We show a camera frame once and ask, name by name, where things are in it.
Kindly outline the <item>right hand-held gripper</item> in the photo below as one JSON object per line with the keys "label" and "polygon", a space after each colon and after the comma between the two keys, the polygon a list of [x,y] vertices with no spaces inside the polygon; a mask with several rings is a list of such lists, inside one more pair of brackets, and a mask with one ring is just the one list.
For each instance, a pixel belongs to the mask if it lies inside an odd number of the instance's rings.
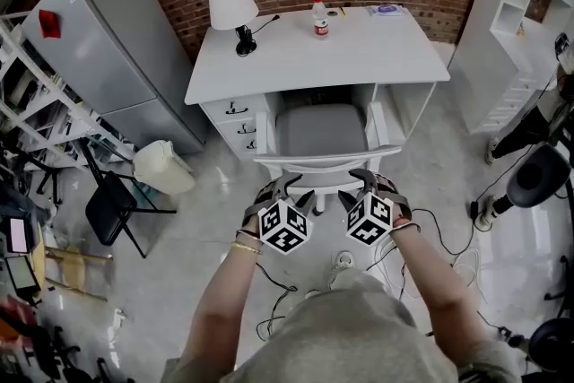
{"label": "right hand-held gripper", "polygon": [[392,203],[377,196],[377,178],[371,170],[353,169],[349,174],[360,180],[362,187],[357,196],[337,192],[346,211],[346,236],[373,247],[392,231]]}

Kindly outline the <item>person's left hand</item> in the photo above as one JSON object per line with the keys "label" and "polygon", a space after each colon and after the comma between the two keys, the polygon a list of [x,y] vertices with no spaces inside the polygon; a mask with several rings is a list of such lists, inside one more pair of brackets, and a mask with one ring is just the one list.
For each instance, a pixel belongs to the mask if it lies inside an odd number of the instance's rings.
{"label": "person's left hand", "polygon": [[244,212],[240,228],[242,231],[257,238],[260,236],[258,212],[264,208],[269,208],[278,201],[282,197],[282,188],[283,185],[278,178],[258,191],[254,203]]}

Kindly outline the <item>person's right hand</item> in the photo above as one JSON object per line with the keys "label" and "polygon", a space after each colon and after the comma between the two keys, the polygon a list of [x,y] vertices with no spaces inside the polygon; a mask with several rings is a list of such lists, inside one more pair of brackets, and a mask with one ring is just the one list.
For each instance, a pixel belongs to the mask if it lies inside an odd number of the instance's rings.
{"label": "person's right hand", "polygon": [[377,196],[392,203],[392,231],[402,229],[412,223],[412,210],[405,196],[398,193],[391,179],[380,173],[377,178]]}

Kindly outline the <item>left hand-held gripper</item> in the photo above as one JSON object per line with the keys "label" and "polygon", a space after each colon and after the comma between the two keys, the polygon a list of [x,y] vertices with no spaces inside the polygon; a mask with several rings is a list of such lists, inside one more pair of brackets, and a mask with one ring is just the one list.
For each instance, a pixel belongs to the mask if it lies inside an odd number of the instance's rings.
{"label": "left hand-held gripper", "polygon": [[315,207],[315,191],[310,190],[296,202],[288,198],[288,188],[301,177],[301,173],[283,173],[276,180],[276,197],[280,199],[258,212],[260,239],[282,255],[307,243],[313,231],[309,212]]}

